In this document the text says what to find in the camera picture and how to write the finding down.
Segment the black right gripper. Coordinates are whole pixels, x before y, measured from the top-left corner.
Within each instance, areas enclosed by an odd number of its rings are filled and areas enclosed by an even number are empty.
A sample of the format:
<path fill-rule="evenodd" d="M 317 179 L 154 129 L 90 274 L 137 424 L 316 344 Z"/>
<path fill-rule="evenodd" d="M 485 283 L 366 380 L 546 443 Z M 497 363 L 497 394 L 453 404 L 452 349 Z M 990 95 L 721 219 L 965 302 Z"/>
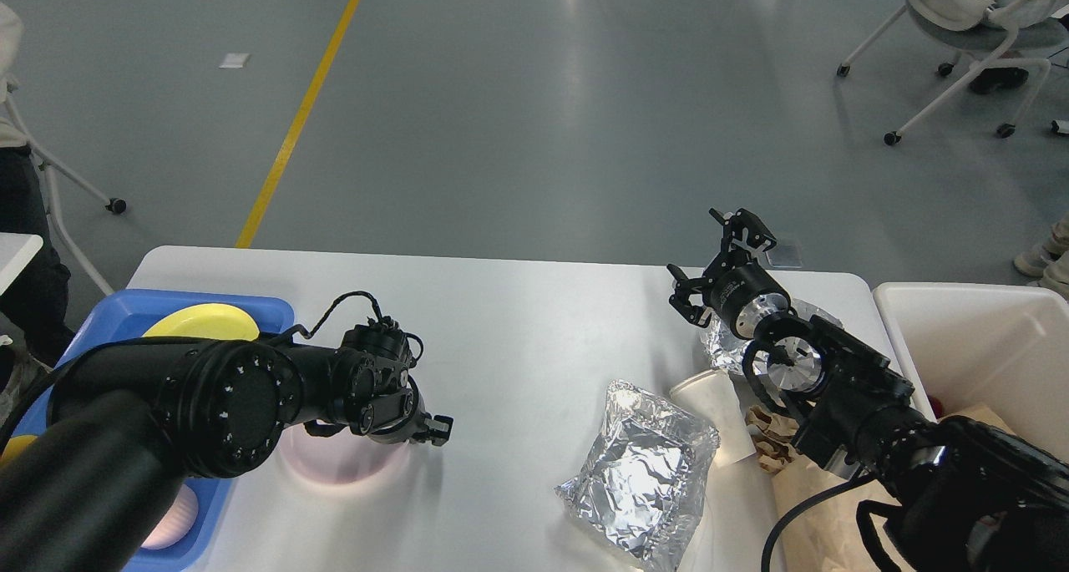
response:
<path fill-rule="evenodd" d="M 714 312 L 735 337 L 755 337 L 764 316 L 788 312 L 787 292 L 757 261 L 758 253 L 778 245 L 778 238 L 750 210 L 722 213 L 710 208 L 722 227 L 719 253 L 706 267 L 706 275 L 691 278 L 675 264 L 667 264 L 673 289 L 669 305 L 691 325 L 708 328 Z"/>

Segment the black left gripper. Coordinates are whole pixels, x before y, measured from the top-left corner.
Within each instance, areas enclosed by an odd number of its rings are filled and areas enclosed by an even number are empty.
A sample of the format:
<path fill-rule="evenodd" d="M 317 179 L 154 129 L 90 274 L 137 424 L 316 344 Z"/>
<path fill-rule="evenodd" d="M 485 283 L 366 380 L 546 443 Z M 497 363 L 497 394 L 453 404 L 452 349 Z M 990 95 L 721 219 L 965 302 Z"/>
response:
<path fill-rule="evenodd" d="M 384 445 L 412 440 L 418 435 L 418 443 L 441 447 L 451 438 L 453 424 L 450 416 L 425 413 L 419 388 L 359 395 L 359 434 Z"/>

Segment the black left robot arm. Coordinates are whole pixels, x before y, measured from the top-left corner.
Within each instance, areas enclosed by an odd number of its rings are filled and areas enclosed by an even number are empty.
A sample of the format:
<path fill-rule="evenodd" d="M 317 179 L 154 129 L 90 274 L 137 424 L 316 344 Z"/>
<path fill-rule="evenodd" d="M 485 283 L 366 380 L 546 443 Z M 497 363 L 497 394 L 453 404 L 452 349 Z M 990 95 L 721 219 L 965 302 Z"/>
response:
<path fill-rule="evenodd" d="M 381 445 L 450 439 L 410 371 L 406 333 L 372 315 L 337 347 L 303 325 L 252 339 L 134 337 L 56 369 L 14 372 L 3 446 L 40 397 L 46 428 L 3 466 L 4 571 L 119 571 L 190 477 L 233 479 L 264 464 L 286 428 Z"/>

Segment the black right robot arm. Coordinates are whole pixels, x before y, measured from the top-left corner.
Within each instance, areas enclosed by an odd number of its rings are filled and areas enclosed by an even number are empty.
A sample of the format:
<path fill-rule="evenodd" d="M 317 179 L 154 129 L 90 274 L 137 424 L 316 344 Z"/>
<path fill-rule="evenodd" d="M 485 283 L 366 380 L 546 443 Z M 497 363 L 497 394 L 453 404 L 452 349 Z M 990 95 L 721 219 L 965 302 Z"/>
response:
<path fill-rule="evenodd" d="M 810 508 L 870 482 L 893 504 L 856 508 L 859 541 L 882 571 L 1065 571 L 1066 465 L 1042 448 L 965 416 L 931 421 L 913 408 L 914 385 L 889 359 L 825 316 L 800 316 L 757 260 L 778 243 L 750 210 L 711 210 L 718 256 L 699 276 L 668 265 L 672 308 L 696 327 L 713 318 L 746 343 L 741 369 L 768 413 L 797 421 L 791 443 L 841 484 L 792 507 L 768 534 L 770 569 L 783 531 Z"/>

